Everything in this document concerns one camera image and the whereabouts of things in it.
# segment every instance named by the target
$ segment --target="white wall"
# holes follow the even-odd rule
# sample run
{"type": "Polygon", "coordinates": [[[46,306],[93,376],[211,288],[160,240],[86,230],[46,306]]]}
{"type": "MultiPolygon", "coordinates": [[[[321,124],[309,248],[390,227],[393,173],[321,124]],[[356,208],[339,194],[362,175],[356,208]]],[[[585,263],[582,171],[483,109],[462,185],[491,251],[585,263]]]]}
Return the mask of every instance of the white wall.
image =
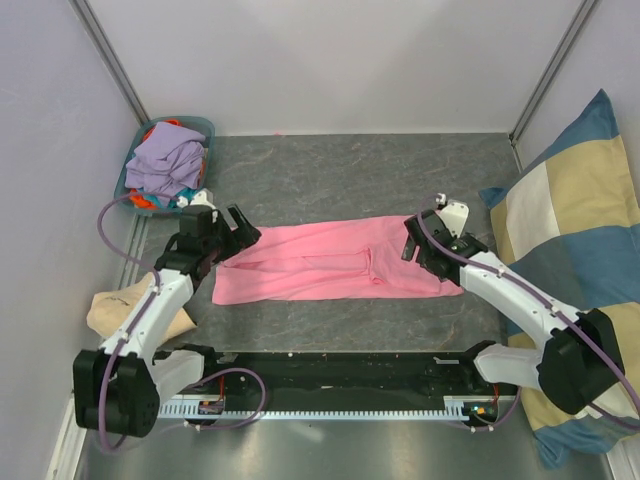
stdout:
{"type": "Polygon", "coordinates": [[[518,146],[533,161],[600,88],[611,97],[640,195],[640,3],[606,0],[585,26],[518,146]]]}
{"type": "MultiPolygon", "coordinates": [[[[0,16],[0,477],[43,478],[87,342],[95,291],[119,262],[95,230],[137,124],[65,0],[0,16]]],[[[107,228],[124,243],[131,217],[107,228]]]]}
{"type": "Polygon", "coordinates": [[[223,135],[509,131],[579,0],[90,0],[152,116],[223,135]]]}

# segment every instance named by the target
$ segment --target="blue and yellow pillow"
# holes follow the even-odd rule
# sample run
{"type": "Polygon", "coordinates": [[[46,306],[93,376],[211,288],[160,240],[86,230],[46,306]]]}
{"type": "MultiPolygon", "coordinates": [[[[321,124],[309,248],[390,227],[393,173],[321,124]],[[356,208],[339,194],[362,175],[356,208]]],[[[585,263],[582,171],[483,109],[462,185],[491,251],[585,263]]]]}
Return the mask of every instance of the blue and yellow pillow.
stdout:
{"type": "MultiPolygon", "coordinates": [[[[640,389],[640,208],[607,94],[582,114],[508,188],[480,196],[502,261],[537,287],[612,319],[627,378],[640,389]]],[[[507,322],[509,345],[534,348],[507,322]]],[[[572,417],[538,391],[522,402],[546,466],[571,449],[610,450],[632,432],[603,418],[572,417]]]]}

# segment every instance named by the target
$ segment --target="beige cloth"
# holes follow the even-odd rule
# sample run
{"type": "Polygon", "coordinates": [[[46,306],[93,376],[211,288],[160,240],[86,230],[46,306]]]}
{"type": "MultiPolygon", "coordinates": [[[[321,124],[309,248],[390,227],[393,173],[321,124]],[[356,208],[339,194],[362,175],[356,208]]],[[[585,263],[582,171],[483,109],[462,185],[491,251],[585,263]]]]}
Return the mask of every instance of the beige cloth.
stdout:
{"type": "MultiPolygon", "coordinates": [[[[133,311],[138,301],[144,295],[153,275],[146,274],[138,283],[116,292],[96,293],[91,302],[91,310],[87,314],[87,325],[89,328],[100,334],[103,338],[108,338],[127,319],[133,311]]],[[[169,325],[162,342],[166,342],[181,333],[196,328],[195,324],[181,308],[176,317],[169,325]]]]}

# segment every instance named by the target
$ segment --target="metal floor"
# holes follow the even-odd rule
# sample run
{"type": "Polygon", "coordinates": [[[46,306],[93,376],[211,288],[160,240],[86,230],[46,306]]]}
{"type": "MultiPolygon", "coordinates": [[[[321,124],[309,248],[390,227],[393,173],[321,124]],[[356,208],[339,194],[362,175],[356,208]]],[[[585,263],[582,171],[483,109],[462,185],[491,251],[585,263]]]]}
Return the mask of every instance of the metal floor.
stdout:
{"type": "MultiPolygon", "coordinates": [[[[443,191],[469,203],[469,230],[493,245],[477,190],[517,174],[507,136],[330,135],[216,139],[205,186],[255,225],[412,214],[443,191]]],[[[177,222],[152,219],[143,258],[157,257],[177,222]]],[[[181,340],[218,351],[464,350],[502,337],[496,311],[471,294],[428,300],[211,303],[214,277],[186,309],[198,328],[181,340]]],[[[605,456],[541,466],[524,412],[471,435],[420,422],[262,421],[238,431],[152,434],[128,453],[87,442],[77,480],[610,479],[605,456]]]]}
{"type": "Polygon", "coordinates": [[[612,479],[597,455],[544,470],[520,409],[498,431],[473,435],[435,423],[265,420],[235,431],[152,433],[115,457],[88,443],[76,480],[612,479]]]}

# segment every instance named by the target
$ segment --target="wire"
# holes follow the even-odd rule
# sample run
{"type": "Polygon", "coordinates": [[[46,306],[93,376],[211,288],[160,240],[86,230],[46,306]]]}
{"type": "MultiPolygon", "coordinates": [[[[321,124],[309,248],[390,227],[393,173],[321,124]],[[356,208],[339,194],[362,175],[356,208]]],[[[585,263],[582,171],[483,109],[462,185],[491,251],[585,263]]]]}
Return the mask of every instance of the wire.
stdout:
{"type": "Polygon", "coordinates": [[[496,402],[496,420],[500,418],[500,402],[496,402]]]}
{"type": "Polygon", "coordinates": [[[198,407],[198,410],[201,410],[207,413],[220,413],[221,411],[224,411],[224,404],[214,403],[213,405],[200,405],[198,407]]]}
{"type": "MultiPolygon", "coordinates": [[[[111,379],[111,374],[113,373],[113,367],[115,366],[115,362],[118,359],[118,356],[120,354],[120,352],[122,351],[122,348],[124,347],[124,345],[126,344],[126,340],[125,338],[128,338],[128,336],[131,335],[131,333],[135,330],[137,324],[140,322],[140,319],[142,318],[142,316],[144,315],[144,313],[149,309],[149,306],[151,305],[151,303],[153,302],[153,300],[156,298],[156,296],[158,295],[158,289],[160,288],[160,274],[158,273],[158,271],[153,268],[153,266],[147,265],[146,263],[142,262],[141,260],[138,260],[135,257],[132,257],[131,255],[128,255],[126,252],[120,250],[118,247],[116,247],[113,242],[111,242],[111,240],[109,240],[109,238],[107,237],[107,235],[104,232],[104,227],[103,227],[103,221],[104,221],[104,216],[107,213],[107,211],[109,211],[109,209],[111,207],[113,207],[115,204],[123,202],[124,200],[127,200],[129,198],[131,198],[132,196],[136,195],[136,193],[128,193],[126,195],[122,195],[118,198],[113,199],[112,201],[110,201],[109,203],[107,203],[102,210],[100,211],[100,214],[98,215],[98,221],[97,221],[97,227],[98,227],[98,234],[100,235],[100,238],[102,239],[102,241],[104,242],[104,244],[109,247],[113,252],[115,252],[116,254],[120,255],[122,258],[135,263],[136,265],[139,265],[143,268],[146,268],[147,270],[151,271],[151,273],[153,274],[153,278],[154,278],[154,290],[151,291],[151,293],[149,294],[149,296],[147,297],[147,299],[145,300],[145,302],[143,303],[142,307],[140,308],[140,310],[138,311],[138,313],[136,313],[135,317],[133,318],[133,320],[131,321],[131,323],[129,324],[129,326],[126,328],[125,330],[125,335],[123,335],[123,338],[120,338],[115,346],[115,348],[113,349],[113,353],[111,354],[111,356],[109,357],[109,360],[107,361],[107,366],[105,368],[104,371],[104,375],[102,377],[102,382],[100,385],[100,395],[98,398],[98,436],[100,438],[100,444],[102,447],[102,450],[104,452],[108,452],[108,453],[115,453],[117,451],[119,451],[120,447],[122,447],[122,444],[124,442],[124,440],[127,438],[126,435],[122,435],[118,441],[112,445],[109,442],[109,438],[107,436],[107,426],[106,426],[106,417],[107,417],[107,413],[106,413],[106,404],[107,404],[107,390],[109,387],[109,380],[111,379]]],[[[164,193],[152,193],[152,195],[156,195],[158,197],[166,197],[166,198],[174,198],[171,195],[167,195],[164,193]]],[[[267,400],[267,389],[266,386],[264,384],[264,382],[262,381],[262,379],[260,378],[260,376],[253,372],[252,370],[248,370],[246,368],[228,368],[226,370],[221,370],[220,372],[217,372],[213,375],[210,375],[196,383],[194,383],[193,385],[202,385],[204,383],[207,383],[211,380],[214,380],[218,377],[220,377],[221,375],[225,375],[226,373],[235,373],[235,372],[239,372],[239,373],[246,373],[247,375],[252,376],[253,378],[255,378],[258,382],[258,384],[260,385],[260,389],[262,391],[262,398],[260,400],[260,404],[258,406],[258,408],[256,409],[256,411],[250,415],[248,418],[232,424],[232,425],[222,425],[222,426],[210,426],[210,427],[201,427],[201,429],[203,430],[229,430],[231,428],[238,428],[238,427],[242,427],[244,425],[248,425],[249,423],[253,422],[255,419],[257,419],[258,415],[261,413],[262,409],[264,408],[264,405],[266,403],[267,400]]]]}
{"type": "MultiPolygon", "coordinates": [[[[428,201],[434,200],[434,199],[435,200],[439,200],[440,198],[441,198],[440,194],[428,196],[426,198],[426,200],[425,200],[425,208],[426,208],[426,203],[428,201]]],[[[525,281],[521,280],[520,278],[515,277],[514,275],[511,275],[508,272],[501,273],[497,268],[494,268],[494,267],[492,267],[490,265],[486,265],[484,263],[477,262],[475,260],[470,260],[468,258],[465,258],[465,257],[463,257],[461,255],[458,255],[456,253],[453,253],[453,252],[447,250],[442,244],[440,244],[435,238],[433,238],[433,235],[431,235],[431,233],[429,233],[429,230],[427,229],[426,225],[424,224],[424,220],[422,219],[422,212],[418,212],[417,219],[418,219],[418,224],[420,225],[420,229],[422,230],[422,233],[424,233],[424,235],[429,240],[429,243],[431,243],[431,245],[433,245],[435,248],[437,248],[443,254],[445,254],[448,257],[456,260],[457,262],[460,262],[460,263],[465,264],[465,265],[471,265],[471,266],[476,267],[476,268],[480,268],[480,269],[485,270],[485,271],[487,271],[489,273],[492,273],[494,275],[502,274],[502,277],[506,278],[507,280],[509,280],[512,283],[515,283],[520,288],[525,290],[533,298],[538,300],[546,309],[551,310],[553,308],[553,304],[549,300],[547,300],[543,295],[538,293],[538,291],[535,288],[533,288],[532,286],[530,286],[529,284],[527,284],[525,281]]],[[[634,407],[636,409],[636,412],[638,412],[638,414],[640,414],[640,397],[638,396],[638,393],[634,390],[634,388],[631,385],[631,383],[629,382],[629,380],[627,380],[627,378],[624,376],[624,373],[622,373],[622,371],[613,362],[613,360],[611,360],[611,358],[593,340],[591,340],[591,338],[589,338],[589,336],[586,333],[584,333],[577,325],[575,325],[564,313],[558,311],[558,312],[555,312],[555,315],[565,325],[567,325],[567,327],[569,327],[580,338],[580,340],[582,340],[600,358],[600,360],[602,360],[604,362],[604,364],[607,367],[609,367],[609,369],[613,372],[613,374],[620,381],[620,383],[622,383],[622,386],[625,388],[625,390],[627,391],[627,393],[631,397],[631,400],[632,400],[633,405],[634,405],[634,407]]],[[[600,407],[597,407],[593,403],[590,403],[589,406],[591,408],[594,408],[596,411],[598,411],[605,418],[608,418],[609,420],[612,420],[615,423],[619,424],[620,422],[622,422],[618,417],[610,414],[609,412],[601,409],[600,407]]],[[[514,409],[515,408],[512,405],[512,407],[509,409],[509,411],[507,411],[507,413],[505,414],[504,419],[509,418],[509,416],[513,413],[514,409]]],[[[628,424],[626,422],[624,423],[624,426],[626,426],[627,428],[630,428],[632,430],[640,430],[640,426],[633,426],[633,425],[630,425],[630,424],[628,424]]]]}
{"type": "MultiPolygon", "coordinates": [[[[113,200],[111,200],[102,208],[102,210],[100,211],[100,214],[98,215],[98,221],[97,221],[98,234],[100,235],[100,238],[102,239],[102,241],[107,247],[109,247],[113,252],[120,255],[125,260],[135,263],[136,265],[139,265],[151,271],[151,273],[153,274],[154,290],[151,291],[151,293],[149,294],[145,302],[142,304],[142,307],[140,308],[140,310],[138,310],[133,320],[131,321],[129,326],[126,328],[125,337],[131,335],[133,330],[136,328],[136,325],[140,322],[140,319],[142,318],[144,313],[148,310],[149,306],[158,295],[157,289],[160,288],[160,274],[158,273],[158,271],[152,266],[147,265],[141,260],[138,260],[137,258],[132,257],[131,255],[128,255],[126,252],[123,252],[122,250],[120,250],[118,247],[116,247],[113,244],[113,242],[111,242],[111,240],[109,240],[109,238],[104,232],[104,227],[103,227],[104,216],[109,211],[109,209],[113,207],[115,204],[123,202],[135,195],[136,195],[135,193],[127,193],[125,195],[122,195],[118,198],[114,198],[113,200]]],[[[164,193],[154,193],[154,195],[159,197],[174,198],[173,196],[167,195],[164,193]]],[[[109,380],[111,379],[113,367],[115,366],[116,360],[118,359],[118,355],[120,355],[120,352],[122,351],[122,348],[124,347],[125,343],[126,343],[125,338],[120,338],[118,340],[118,343],[116,343],[116,346],[113,349],[113,352],[109,357],[109,360],[107,361],[107,366],[104,371],[104,376],[102,377],[102,382],[100,384],[100,395],[98,397],[98,435],[100,437],[100,443],[102,444],[103,450],[111,453],[117,451],[122,446],[122,443],[124,442],[125,438],[127,438],[126,435],[122,435],[120,439],[115,443],[115,445],[111,445],[111,443],[109,442],[109,438],[107,437],[107,412],[106,412],[107,390],[109,387],[109,380]]]]}
{"type": "Polygon", "coordinates": [[[482,418],[480,415],[478,415],[476,412],[471,412],[471,415],[473,415],[475,418],[477,418],[478,420],[480,420],[482,423],[484,423],[485,425],[491,425],[492,427],[495,425],[495,422],[490,422],[489,420],[485,420],[484,418],[482,418]]]}
{"type": "Polygon", "coordinates": [[[228,375],[230,373],[245,373],[255,378],[256,382],[258,382],[258,385],[260,386],[260,391],[261,391],[260,403],[258,404],[258,408],[256,408],[255,411],[244,420],[240,420],[236,423],[232,423],[231,425],[196,425],[195,428],[197,430],[232,430],[234,428],[244,427],[245,425],[249,425],[250,423],[253,423],[254,421],[256,421],[258,419],[258,416],[264,410],[264,406],[267,403],[267,387],[264,384],[264,381],[262,380],[262,378],[260,378],[260,375],[258,375],[253,370],[249,370],[248,368],[242,368],[242,367],[226,368],[212,375],[209,375],[208,377],[205,377],[202,380],[198,380],[196,383],[192,383],[191,385],[185,388],[199,387],[200,385],[204,385],[205,383],[209,383],[215,380],[216,378],[220,378],[221,376],[228,375]]]}

